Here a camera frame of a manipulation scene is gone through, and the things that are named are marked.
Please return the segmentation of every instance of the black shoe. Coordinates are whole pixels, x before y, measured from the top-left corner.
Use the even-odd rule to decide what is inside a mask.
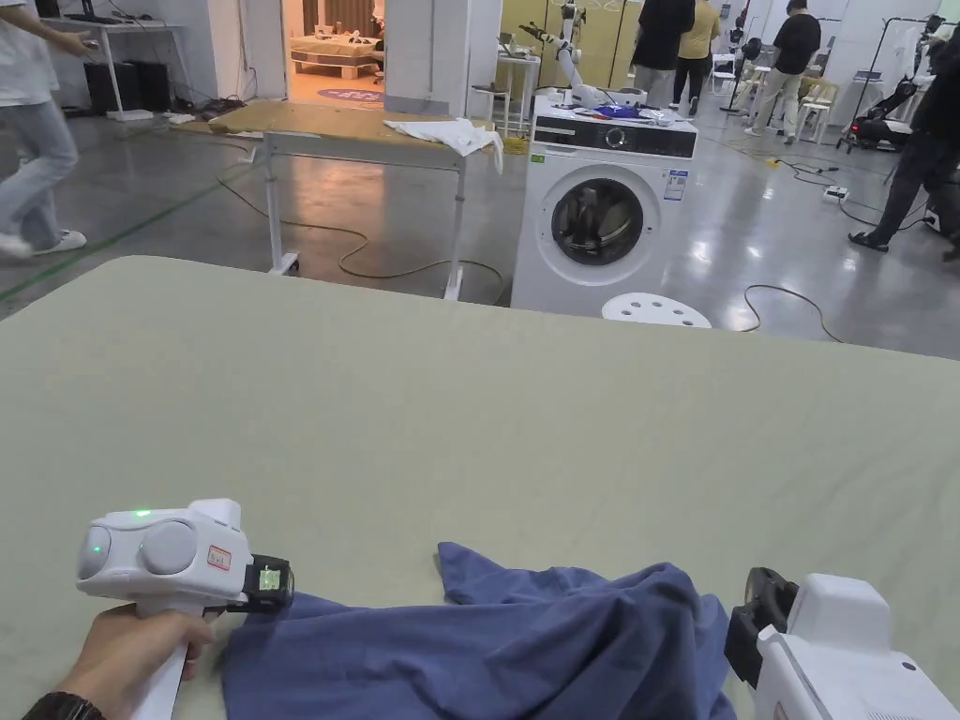
[[[850,238],[850,241],[854,245],[859,245],[863,248],[870,248],[870,250],[876,250],[877,252],[890,251],[890,246],[887,243],[881,244],[875,242],[866,232],[858,232],[856,235],[847,235],[847,237]]]

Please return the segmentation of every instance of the doorway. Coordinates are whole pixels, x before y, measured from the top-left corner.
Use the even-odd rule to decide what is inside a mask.
[[[283,0],[287,97],[383,109],[386,0]]]

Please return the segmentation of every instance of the white stool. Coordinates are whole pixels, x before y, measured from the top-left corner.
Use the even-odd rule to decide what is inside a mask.
[[[712,327],[710,321],[692,307],[650,293],[628,293],[607,300],[603,317],[628,323]]]

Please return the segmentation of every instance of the bed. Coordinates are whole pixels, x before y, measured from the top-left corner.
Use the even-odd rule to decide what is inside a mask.
[[[349,42],[350,36],[291,37],[290,58],[297,72],[302,72],[304,65],[337,67],[344,80],[356,80],[361,67],[376,65],[373,49],[377,39],[358,39],[359,42]]]

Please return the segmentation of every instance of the black pants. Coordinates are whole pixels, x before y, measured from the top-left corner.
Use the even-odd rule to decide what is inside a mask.
[[[960,187],[951,182],[960,163],[960,146],[927,132],[914,132],[903,148],[879,225],[870,233],[879,245],[890,242],[910,212],[922,185],[930,195],[947,237],[960,232]],[[954,238],[960,244],[960,238]]]
[[[690,100],[700,97],[700,91],[704,89],[704,80],[713,64],[713,58],[707,55],[702,60],[687,60],[677,58],[677,76],[673,82],[673,102],[680,104],[684,96],[684,87],[686,78],[690,78]]]

